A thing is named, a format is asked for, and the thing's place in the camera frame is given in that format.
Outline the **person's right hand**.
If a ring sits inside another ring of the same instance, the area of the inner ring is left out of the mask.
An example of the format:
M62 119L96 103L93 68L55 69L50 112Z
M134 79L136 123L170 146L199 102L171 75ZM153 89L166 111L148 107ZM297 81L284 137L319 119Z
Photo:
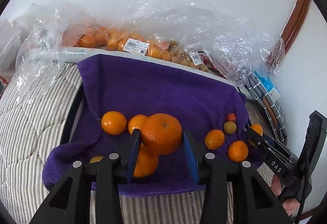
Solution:
M272 177L272 183L270 188L276 196L279 196L282 192L282 183L275 174ZM289 216L297 212L299 206L300 203L295 198L288 199L283 203L283 208Z

